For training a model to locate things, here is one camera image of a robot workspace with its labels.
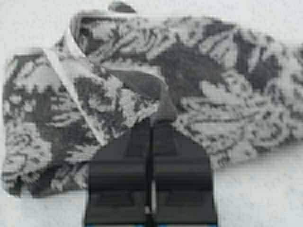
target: white background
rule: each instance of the white background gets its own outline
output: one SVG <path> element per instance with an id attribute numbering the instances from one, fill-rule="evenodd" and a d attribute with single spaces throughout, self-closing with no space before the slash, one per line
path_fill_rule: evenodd
<path id="1" fill-rule="evenodd" d="M 0 66 L 22 47 L 49 47 L 80 9 L 108 0 L 0 0 Z M 205 15 L 303 43 L 302 0 L 129 0 L 145 15 Z M 5 151 L 0 134 L 0 162 Z M 256 161 L 214 174 L 220 227 L 292 227 L 303 223 L 303 144 L 274 149 Z M 0 227 L 81 227 L 86 192 L 16 199 L 0 189 Z"/>

